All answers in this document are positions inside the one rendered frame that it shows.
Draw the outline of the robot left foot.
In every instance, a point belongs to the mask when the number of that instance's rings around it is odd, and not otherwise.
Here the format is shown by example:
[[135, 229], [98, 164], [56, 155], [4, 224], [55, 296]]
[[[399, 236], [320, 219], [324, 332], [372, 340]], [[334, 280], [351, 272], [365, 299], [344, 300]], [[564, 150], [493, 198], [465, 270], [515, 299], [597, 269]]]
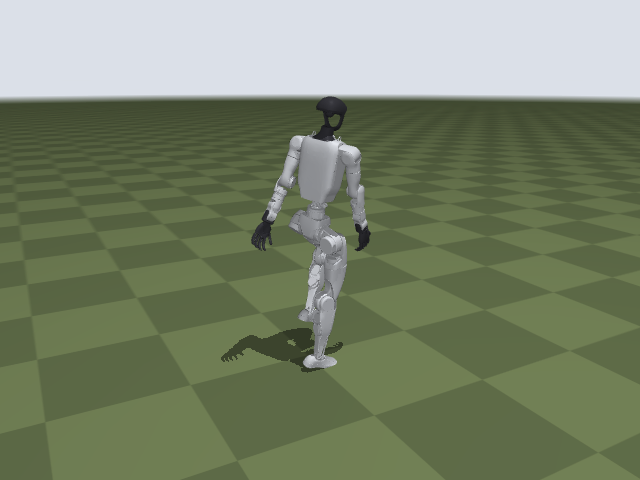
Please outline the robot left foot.
[[313, 314], [310, 313], [309, 308], [303, 309], [297, 318], [305, 322], [313, 322]]

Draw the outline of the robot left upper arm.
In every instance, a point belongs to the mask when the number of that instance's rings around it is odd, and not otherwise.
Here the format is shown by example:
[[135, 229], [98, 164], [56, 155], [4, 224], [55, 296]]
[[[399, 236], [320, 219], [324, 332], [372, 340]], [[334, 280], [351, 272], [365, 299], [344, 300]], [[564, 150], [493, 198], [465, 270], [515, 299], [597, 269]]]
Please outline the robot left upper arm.
[[294, 136], [289, 143], [289, 151], [284, 163], [282, 175], [279, 184], [288, 189], [293, 188], [296, 183], [296, 177], [293, 175], [299, 164], [301, 143], [306, 136]]

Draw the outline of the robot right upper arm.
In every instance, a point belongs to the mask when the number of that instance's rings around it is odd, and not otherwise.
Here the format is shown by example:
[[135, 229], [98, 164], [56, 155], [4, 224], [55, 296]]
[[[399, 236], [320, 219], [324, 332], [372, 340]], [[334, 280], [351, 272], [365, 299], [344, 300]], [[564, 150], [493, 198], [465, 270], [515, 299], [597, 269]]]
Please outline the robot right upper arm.
[[350, 145], [341, 145], [339, 147], [339, 156], [341, 162], [346, 166], [347, 188], [346, 193], [349, 197], [357, 199], [357, 192], [360, 186], [361, 178], [361, 152], [357, 147]]

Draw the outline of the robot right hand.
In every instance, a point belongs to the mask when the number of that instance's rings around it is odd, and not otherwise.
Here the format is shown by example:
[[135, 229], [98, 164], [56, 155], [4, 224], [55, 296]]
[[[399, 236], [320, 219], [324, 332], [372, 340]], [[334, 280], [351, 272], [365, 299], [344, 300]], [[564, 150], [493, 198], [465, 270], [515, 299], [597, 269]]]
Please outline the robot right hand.
[[369, 237], [371, 232], [368, 230], [368, 225], [362, 230], [359, 224], [355, 224], [356, 231], [359, 233], [359, 247], [356, 251], [361, 251], [369, 243]]

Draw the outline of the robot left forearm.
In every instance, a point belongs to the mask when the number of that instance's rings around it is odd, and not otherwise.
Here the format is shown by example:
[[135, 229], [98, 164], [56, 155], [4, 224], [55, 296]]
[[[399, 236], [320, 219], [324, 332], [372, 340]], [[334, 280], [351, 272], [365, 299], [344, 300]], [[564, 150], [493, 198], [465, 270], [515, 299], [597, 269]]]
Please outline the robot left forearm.
[[[280, 177], [279, 177], [279, 179], [280, 179]], [[281, 187], [281, 185], [279, 184], [279, 179], [278, 179], [278, 181], [277, 181], [277, 183], [276, 183], [276, 185], [274, 187], [274, 193], [273, 193], [273, 195], [271, 197], [271, 201], [269, 201], [268, 207], [266, 209], [266, 210], [269, 210], [269, 214], [267, 216], [267, 220], [269, 220], [271, 222], [276, 219], [278, 212], [281, 210], [281, 207], [282, 207], [281, 205], [282, 205], [282, 203], [284, 201], [284, 198], [288, 193], [288, 191], [286, 191], [286, 189]]]

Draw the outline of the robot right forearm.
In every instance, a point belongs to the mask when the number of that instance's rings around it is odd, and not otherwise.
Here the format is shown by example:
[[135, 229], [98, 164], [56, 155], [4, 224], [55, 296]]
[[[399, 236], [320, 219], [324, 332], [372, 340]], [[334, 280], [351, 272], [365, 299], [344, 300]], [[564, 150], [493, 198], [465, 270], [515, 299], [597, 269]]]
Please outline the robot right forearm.
[[352, 198], [350, 200], [350, 205], [352, 207], [352, 213], [353, 213], [352, 218], [354, 220], [354, 226], [357, 223], [361, 226], [362, 230], [368, 225], [366, 220], [365, 209], [364, 209], [364, 205], [365, 205], [364, 195], [365, 195], [365, 188], [364, 186], [360, 186], [357, 192], [357, 199]]

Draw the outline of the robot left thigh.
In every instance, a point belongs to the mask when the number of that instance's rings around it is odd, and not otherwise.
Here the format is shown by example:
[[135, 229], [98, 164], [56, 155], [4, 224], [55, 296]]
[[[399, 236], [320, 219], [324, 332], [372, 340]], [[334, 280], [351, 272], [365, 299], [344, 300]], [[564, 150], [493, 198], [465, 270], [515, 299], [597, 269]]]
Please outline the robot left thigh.
[[[305, 212], [305, 211], [303, 211], [303, 210], [298, 210], [298, 211], [293, 215], [293, 217], [291, 218], [290, 223], [289, 223], [289, 225], [288, 225], [288, 227], [289, 227], [290, 229], [292, 229], [293, 231], [295, 231], [296, 233], [298, 233], [298, 234], [300, 234], [300, 235], [303, 235], [303, 234], [301, 234], [301, 233], [299, 232], [299, 230], [298, 230], [299, 217], [300, 217], [300, 214], [301, 214], [302, 212]], [[303, 235], [303, 236], [304, 236], [304, 235]], [[325, 253], [321, 250], [321, 248], [320, 248], [320, 242], [317, 242], [317, 241], [315, 241], [315, 240], [310, 240], [310, 239], [306, 238], [305, 236], [304, 236], [304, 238], [305, 238], [306, 240], [308, 240], [311, 244], [313, 244], [313, 245], [317, 248], [317, 249], [316, 249], [316, 253], [315, 253], [315, 262], [316, 262], [318, 265], [324, 265], [324, 259], [325, 259], [325, 257], [326, 257], [326, 255], [327, 255], [327, 254], [325, 254]]]

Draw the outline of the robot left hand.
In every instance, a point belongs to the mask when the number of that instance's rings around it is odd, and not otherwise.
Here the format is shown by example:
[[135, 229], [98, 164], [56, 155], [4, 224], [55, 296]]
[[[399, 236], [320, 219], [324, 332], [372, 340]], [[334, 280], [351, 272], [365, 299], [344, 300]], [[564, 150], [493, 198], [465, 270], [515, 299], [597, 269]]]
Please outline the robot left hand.
[[[263, 222], [257, 226], [257, 228], [255, 230], [255, 233], [253, 234], [252, 239], [251, 239], [252, 244], [255, 245], [256, 248], [258, 248], [259, 250], [263, 249], [264, 251], [266, 251], [266, 249], [265, 249], [265, 241], [266, 241], [267, 237], [269, 238], [269, 244], [272, 245], [271, 234], [270, 234], [270, 231], [271, 231], [271, 226], [270, 225], [273, 225], [273, 223], [275, 221], [274, 220], [274, 221], [271, 222], [271, 221], [267, 220], [268, 214], [269, 214], [269, 210], [266, 210], [264, 215], [263, 215], [263, 217], [262, 217], [262, 221]], [[255, 239], [255, 242], [254, 242], [254, 239]], [[257, 242], [258, 242], [258, 246], [257, 246]], [[262, 249], [261, 249], [261, 242], [262, 242]]]

